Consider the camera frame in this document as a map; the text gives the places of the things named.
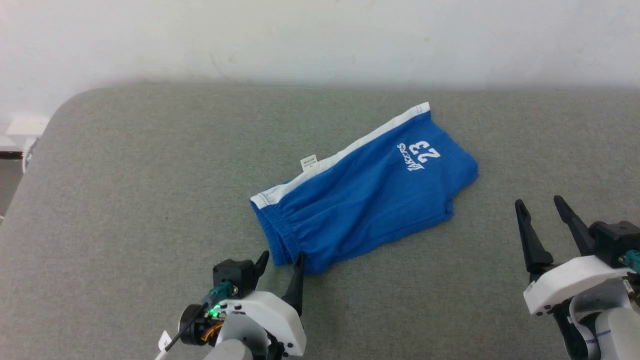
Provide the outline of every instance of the white wall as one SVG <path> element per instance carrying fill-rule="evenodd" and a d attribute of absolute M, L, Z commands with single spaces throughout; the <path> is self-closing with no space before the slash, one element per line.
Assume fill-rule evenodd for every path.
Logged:
<path fill-rule="evenodd" d="M 637 88 L 640 1 L 0 0 L 0 147 L 137 81 Z"/>

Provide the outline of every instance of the clothing tag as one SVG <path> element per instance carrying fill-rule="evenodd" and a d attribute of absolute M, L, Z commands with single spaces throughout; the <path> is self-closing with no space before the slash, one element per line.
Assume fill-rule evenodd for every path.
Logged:
<path fill-rule="evenodd" d="M 313 154 L 311 156 L 307 156 L 306 158 L 300 160 L 300 165 L 302 165 L 302 171 L 305 172 L 310 168 L 314 167 L 314 165 L 318 162 L 316 159 L 316 155 Z"/>

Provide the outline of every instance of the white label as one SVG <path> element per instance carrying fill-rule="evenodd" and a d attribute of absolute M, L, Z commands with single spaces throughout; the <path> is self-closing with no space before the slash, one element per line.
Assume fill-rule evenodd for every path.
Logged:
<path fill-rule="evenodd" d="M 171 342 L 171 336 L 167 333 L 167 331 L 162 332 L 162 336 L 160 336 L 160 340 L 158 341 L 158 348 L 160 351 L 164 352 L 164 348 Z"/>
<path fill-rule="evenodd" d="M 302 171 L 305 172 L 310 168 L 314 167 L 314 165 L 318 162 L 316 159 L 316 155 L 313 154 L 311 156 L 307 156 L 306 158 L 300 160 L 300 165 L 302 165 Z"/>
<path fill-rule="evenodd" d="M 164 357 L 166 356 L 166 351 L 164 351 L 164 348 L 166 348 L 166 346 L 169 345 L 170 342 L 171 342 L 171 336 L 169 336 L 166 330 L 163 331 L 162 335 L 160 336 L 160 340 L 158 341 L 158 348 L 160 349 L 160 354 L 156 356 L 156 360 L 164 359 Z"/>

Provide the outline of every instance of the orange wire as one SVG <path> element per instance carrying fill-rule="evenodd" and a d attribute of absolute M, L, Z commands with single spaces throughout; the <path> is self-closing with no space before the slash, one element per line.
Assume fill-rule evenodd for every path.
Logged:
<path fill-rule="evenodd" d="M 222 323 L 213 325 L 211 327 L 211 329 L 207 330 L 207 332 L 205 332 L 205 334 L 202 336 L 202 341 L 207 341 L 209 339 L 209 337 L 214 334 L 216 332 L 216 330 L 220 329 L 222 327 Z"/>

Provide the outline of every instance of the robotic arm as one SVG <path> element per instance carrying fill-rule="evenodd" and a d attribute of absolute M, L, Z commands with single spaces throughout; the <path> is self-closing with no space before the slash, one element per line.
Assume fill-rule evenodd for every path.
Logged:
<path fill-rule="evenodd" d="M 258 261 L 225 260 L 213 267 L 215 287 L 201 304 L 189 305 L 183 312 L 178 334 L 166 331 L 160 338 L 160 354 L 165 357 L 178 340 L 183 344 L 213 349 L 204 360 L 281 360 L 302 356 L 307 337 L 300 322 L 304 281 L 304 255 L 298 255 L 294 275 L 282 297 L 255 291 L 264 273 L 269 252 Z"/>
<path fill-rule="evenodd" d="M 533 315 L 552 315 L 572 360 L 631 360 L 640 354 L 640 228 L 627 221 L 587 228 L 558 195 L 556 208 L 581 257 L 554 264 L 531 216 L 518 199 L 516 217 L 530 285 L 524 299 Z"/>

